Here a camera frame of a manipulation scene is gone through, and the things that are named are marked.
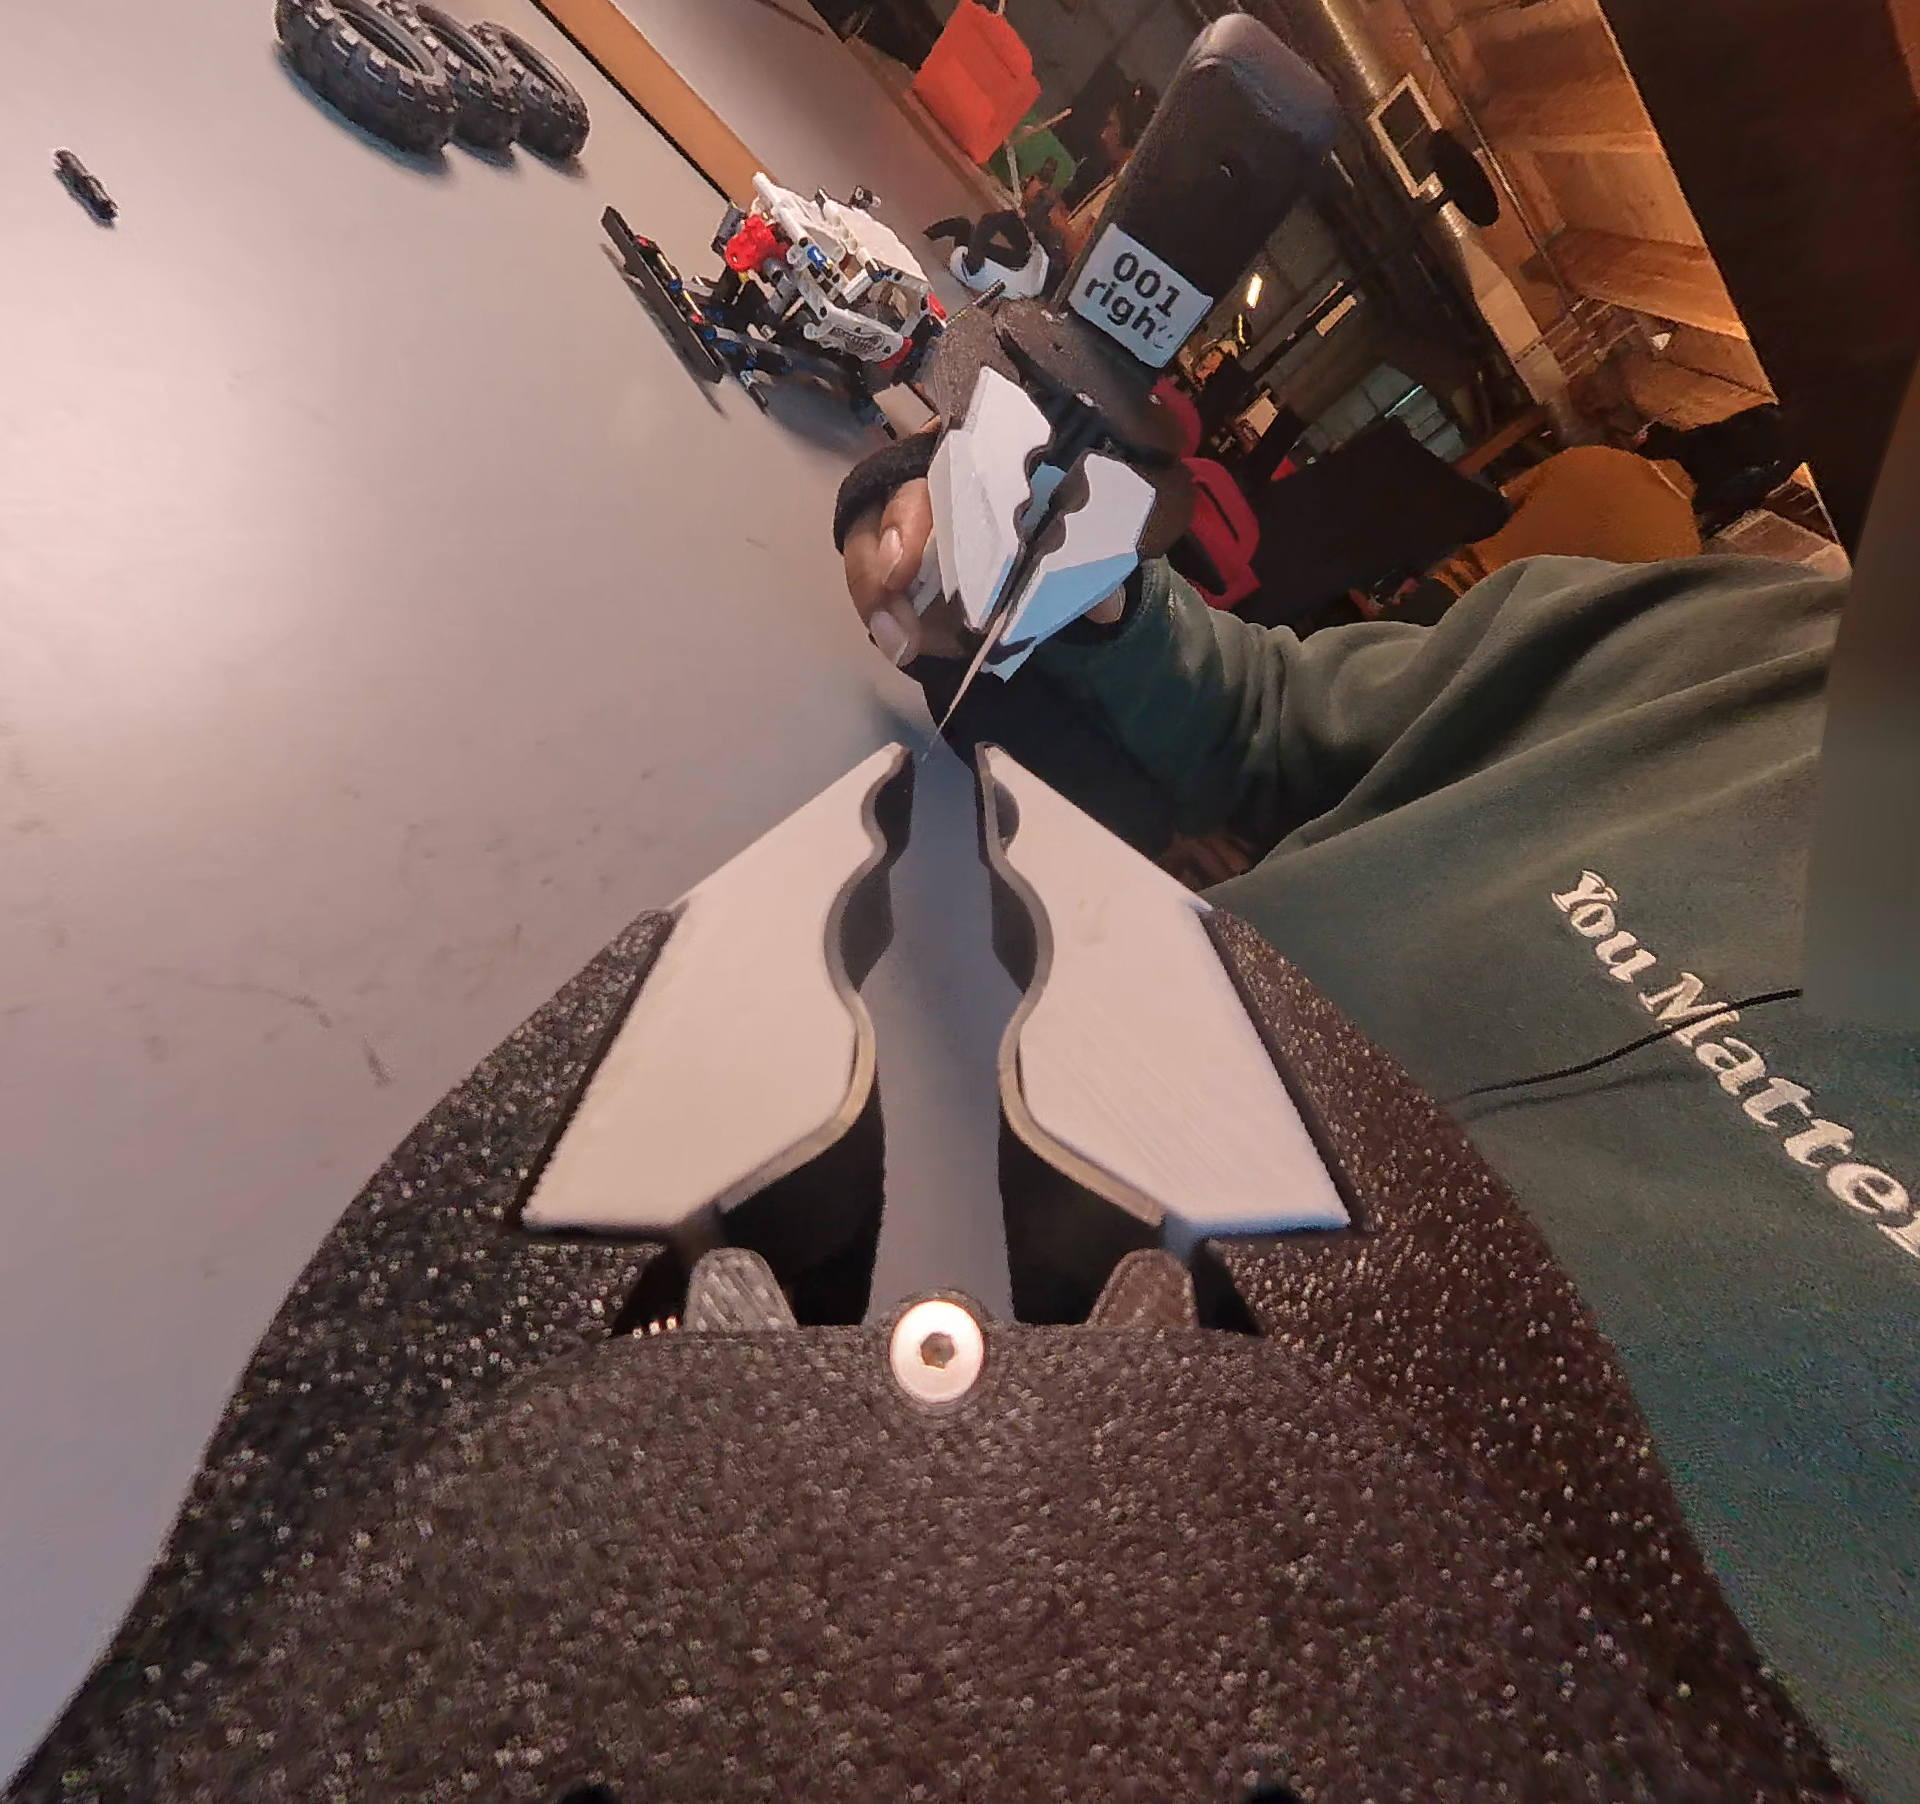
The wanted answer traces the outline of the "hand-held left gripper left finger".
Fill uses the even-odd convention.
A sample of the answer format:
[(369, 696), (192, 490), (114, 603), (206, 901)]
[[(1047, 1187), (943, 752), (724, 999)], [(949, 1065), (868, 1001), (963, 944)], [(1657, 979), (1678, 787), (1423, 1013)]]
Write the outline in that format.
[(882, 743), (671, 910), (524, 1204), (525, 1231), (671, 1237), (838, 1143), (875, 1088), (915, 760)]

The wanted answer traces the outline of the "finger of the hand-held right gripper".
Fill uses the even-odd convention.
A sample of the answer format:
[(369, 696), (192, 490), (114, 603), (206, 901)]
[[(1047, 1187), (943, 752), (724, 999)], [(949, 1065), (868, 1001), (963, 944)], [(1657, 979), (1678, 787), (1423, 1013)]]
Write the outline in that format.
[(939, 435), (927, 474), (934, 533), (909, 593), (922, 616), (950, 603), (967, 627), (983, 632), (1017, 564), (1021, 511), (1049, 442), (1043, 408), (1017, 382), (983, 371), (967, 419)]
[(1013, 678), (1047, 639), (1111, 599), (1141, 564), (1141, 539), (1157, 500), (1148, 476), (1111, 453), (1088, 453), (1066, 490), (1077, 499), (1058, 515), (1013, 624), (995, 643), (995, 678)]

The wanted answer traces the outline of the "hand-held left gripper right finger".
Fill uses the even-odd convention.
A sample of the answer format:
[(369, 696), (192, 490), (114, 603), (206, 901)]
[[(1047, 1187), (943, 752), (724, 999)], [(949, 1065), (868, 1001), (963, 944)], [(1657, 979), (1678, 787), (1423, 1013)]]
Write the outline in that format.
[(1343, 1231), (1321, 1143), (1209, 937), (1214, 904), (1001, 749), (975, 752), (1009, 1129), (1170, 1249)]

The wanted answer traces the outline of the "partly built lego truck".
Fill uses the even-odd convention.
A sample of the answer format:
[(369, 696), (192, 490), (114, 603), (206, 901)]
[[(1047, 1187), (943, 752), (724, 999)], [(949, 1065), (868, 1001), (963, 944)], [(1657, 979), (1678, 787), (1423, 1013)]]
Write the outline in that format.
[(859, 420), (888, 426), (877, 391), (913, 390), (949, 314), (875, 198), (796, 192), (755, 175), (747, 209), (717, 228), (717, 279), (683, 275), (616, 209), (604, 211), (626, 279), (708, 384), (738, 382), (771, 409), (775, 378), (812, 378)]

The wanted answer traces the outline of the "black lego tire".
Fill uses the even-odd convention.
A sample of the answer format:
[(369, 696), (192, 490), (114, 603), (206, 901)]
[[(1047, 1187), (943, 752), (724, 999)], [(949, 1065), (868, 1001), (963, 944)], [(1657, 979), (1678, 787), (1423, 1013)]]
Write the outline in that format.
[(443, 68), (453, 94), (453, 140), (475, 154), (507, 154), (519, 140), (519, 86), (475, 28), (424, 0), (379, 0)]
[(453, 140), (448, 65), (369, 0), (275, 0), (275, 36), (302, 80), (365, 130), (419, 158)]
[(559, 65), (502, 23), (475, 23), (472, 36), (502, 63), (515, 86), (515, 142), (540, 159), (571, 165), (590, 142), (590, 105)]

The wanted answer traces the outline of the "black and white object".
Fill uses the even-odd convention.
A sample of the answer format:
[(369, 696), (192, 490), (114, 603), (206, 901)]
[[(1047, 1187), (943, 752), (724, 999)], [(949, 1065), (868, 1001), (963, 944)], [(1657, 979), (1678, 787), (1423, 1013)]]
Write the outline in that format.
[(974, 296), (1047, 298), (1049, 252), (1017, 211), (989, 211), (975, 223), (943, 219), (927, 227), (927, 239), (950, 247), (949, 275)]

